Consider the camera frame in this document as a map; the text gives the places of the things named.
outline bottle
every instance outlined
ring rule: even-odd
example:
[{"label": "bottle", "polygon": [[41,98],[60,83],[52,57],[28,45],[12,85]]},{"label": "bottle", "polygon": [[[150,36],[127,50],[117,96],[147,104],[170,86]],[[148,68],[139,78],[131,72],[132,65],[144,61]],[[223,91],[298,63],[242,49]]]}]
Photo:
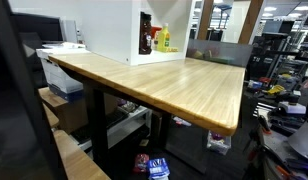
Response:
[{"label": "bottle", "polygon": [[154,45],[153,45],[153,47],[154,47],[154,50],[156,50],[156,51],[157,51],[158,35],[159,35],[159,33],[160,33],[160,31],[156,31],[155,32],[155,36],[154,36]]},{"label": "bottle", "polygon": [[168,23],[165,23],[163,29],[158,36],[157,49],[163,51],[166,47],[170,46],[170,33],[168,32]]},{"label": "bottle", "polygon": [[151,15],[141,12],[140,38],[139,38],[139,54],[151,54]]}]

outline workbench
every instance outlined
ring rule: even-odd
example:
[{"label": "workbench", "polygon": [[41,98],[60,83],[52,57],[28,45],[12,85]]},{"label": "workbench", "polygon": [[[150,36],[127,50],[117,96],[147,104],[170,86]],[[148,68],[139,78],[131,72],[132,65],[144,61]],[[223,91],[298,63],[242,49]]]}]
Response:
[{"label": "workbench", "polygon": [[[93,53],[49,59],[84,85],[94,161],[105,172],[109,158],[104,93],[163,112],[159,137],[163,148],[171,114],[224,136],[237,128],[244,68],[189,58],[128,66]],[[192,159],[176,151],[172,153],[186,156],[184,162]]]}]

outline red container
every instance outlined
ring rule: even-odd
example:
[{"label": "red container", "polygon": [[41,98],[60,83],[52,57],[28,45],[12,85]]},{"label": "red container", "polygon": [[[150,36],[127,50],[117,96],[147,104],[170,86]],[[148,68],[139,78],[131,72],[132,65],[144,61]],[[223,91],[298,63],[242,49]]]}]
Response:
[{"label": "red container", "polygon": [[161,28],[161,27],[155,27],[155,26],[152,26],[152,31],[151,31],[151,36],[152,36],[152,39],[154,39],[154,38],[155,38],[155,33],[156,33],[156,31],[160,31],[160,30],[162,30],[162,28]]}]

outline colorful packaging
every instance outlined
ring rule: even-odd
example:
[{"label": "colorful packaging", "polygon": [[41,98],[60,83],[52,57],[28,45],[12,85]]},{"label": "colorful packaging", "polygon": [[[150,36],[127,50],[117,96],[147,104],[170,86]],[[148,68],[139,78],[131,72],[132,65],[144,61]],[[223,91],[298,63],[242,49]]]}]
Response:
[{"label": "colorful packaging", "polygon": [[146,172],[149,156],[147,154],[138,154],[135,157],[133,171],[136,173]]},{"label": "colorful packaging", "polygon": [[149,160],[147,167],[150,172],[149,179],[161,179],[170,174],[170,170],[164,158]]}]

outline desk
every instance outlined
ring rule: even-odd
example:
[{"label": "desk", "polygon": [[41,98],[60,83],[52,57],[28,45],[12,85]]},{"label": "desk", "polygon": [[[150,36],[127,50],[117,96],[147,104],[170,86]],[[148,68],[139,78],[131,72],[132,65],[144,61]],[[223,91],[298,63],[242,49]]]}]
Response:
[{"label": "desk", "polygon": [[93,53],[52,55],[49,59],[84,84],[97,164],[108,161],[106,122],[101,120],[105,119],[104,103],[100,103],[104,92],[164,112],[159,137],[162,147],[171,114],[225,136],[236,130],[244,68],[195,59],[127,66]]},{"label": "desk", "polygon": [[68,179],[110,179],[64,131],[55,131],[54,138]]}]

